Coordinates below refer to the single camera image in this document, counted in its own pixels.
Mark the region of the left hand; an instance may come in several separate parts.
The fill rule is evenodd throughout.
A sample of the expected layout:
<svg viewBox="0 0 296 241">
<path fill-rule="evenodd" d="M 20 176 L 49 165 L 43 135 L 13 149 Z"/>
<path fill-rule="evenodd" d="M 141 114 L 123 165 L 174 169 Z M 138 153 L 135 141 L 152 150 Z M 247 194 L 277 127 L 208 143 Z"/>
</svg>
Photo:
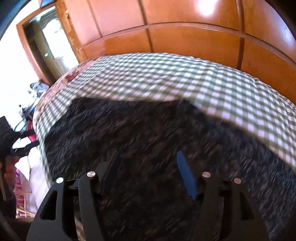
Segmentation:
<svg viewBox="0 0 296 241">
<path fill-rule="evenodd" d="M 15 185 L 16 182 L 16 167 L 15 164 L 19 161 L 18 156 L 6 156 L 5 160 L 1 160 L 1 177 L 7 184 Z"/>
</svg>

